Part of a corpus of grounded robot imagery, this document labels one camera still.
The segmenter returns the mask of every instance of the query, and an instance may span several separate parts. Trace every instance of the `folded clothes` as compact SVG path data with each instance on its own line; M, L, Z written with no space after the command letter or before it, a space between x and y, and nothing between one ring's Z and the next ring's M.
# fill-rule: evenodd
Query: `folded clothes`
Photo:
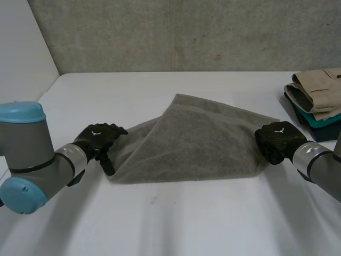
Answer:
M177 94L158 119L129 129L109 151L118 183L252 177L267 166L254 132L277 121Z
M341 113L341 68L296 73L285 92L317 121L334 117Z
M341 115L330 118L332 120L316 121L312 114L303 112L294 103L292 103L286 93L284 93L284 95L291 103L299 123L308 129L316 142L337 140L341 132Z

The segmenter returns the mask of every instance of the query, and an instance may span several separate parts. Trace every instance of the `beige pants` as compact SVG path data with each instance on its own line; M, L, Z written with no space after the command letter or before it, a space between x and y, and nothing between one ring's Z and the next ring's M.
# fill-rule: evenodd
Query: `beige pants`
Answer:
M341 113L341 68L296 73L286 92L294 104L312 113L316 120L336 116Z

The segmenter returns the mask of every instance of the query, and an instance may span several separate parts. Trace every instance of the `black glove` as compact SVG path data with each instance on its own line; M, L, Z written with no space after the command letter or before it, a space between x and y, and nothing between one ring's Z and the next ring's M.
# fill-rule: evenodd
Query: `black glove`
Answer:
M285 158L293 161L296 149L307 142L306 137L289 122L274 122L255 132L256 142L265 159L280 164Z
M112 176L115 170L108 157L109 148L121 136L128 132L115 124L95 124L85 128L72 144L79 146L86 154L87 160L95 158L108 176Z

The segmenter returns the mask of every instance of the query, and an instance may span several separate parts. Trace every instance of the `white table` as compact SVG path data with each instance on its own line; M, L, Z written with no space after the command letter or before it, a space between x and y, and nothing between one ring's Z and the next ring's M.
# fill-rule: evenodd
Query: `white table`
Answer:
M175 93L297 124L283 86L292 72L61 76L40 100L55 148L88 124L129 128ZM335 143L324 145L333 149ZM250 179L114 185L91 162L80 184L32 215L0 208L0 255L340 255L341 204L290 161Z

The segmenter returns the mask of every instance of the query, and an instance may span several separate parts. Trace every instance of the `concrete wall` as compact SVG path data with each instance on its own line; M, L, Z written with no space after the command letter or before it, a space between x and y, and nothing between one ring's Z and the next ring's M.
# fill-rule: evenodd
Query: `concrete wall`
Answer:
M341 66L339 0L29 0L61 74Z

